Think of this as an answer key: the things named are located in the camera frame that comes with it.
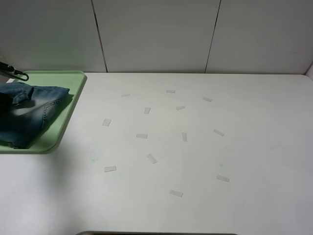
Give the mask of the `light green plastic tray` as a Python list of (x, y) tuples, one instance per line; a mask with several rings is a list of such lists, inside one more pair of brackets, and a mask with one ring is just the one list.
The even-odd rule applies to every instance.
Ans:
[(28, 81), (23, 82), (31, 86), (57, 86), (70, 89), (69, 96), (63, 104), (63, 109), (56, 116), (51, 125), (44, 130), (33, 143), (25, 149), (11, 148), (0, 144), (2, 154), (43, 154), (56, 147), (66, 129), (71, 114), (78, 101), (87, 77), (81, 71), (28, 71)]

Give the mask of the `children's blue denim shorts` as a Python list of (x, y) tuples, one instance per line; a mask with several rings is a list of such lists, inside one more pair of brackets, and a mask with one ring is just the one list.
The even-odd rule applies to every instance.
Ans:
[(46, 130), (63, 109), (70, 89), (31, 86), (23, 82), (0, 85), (0, 143), (25, 149)]

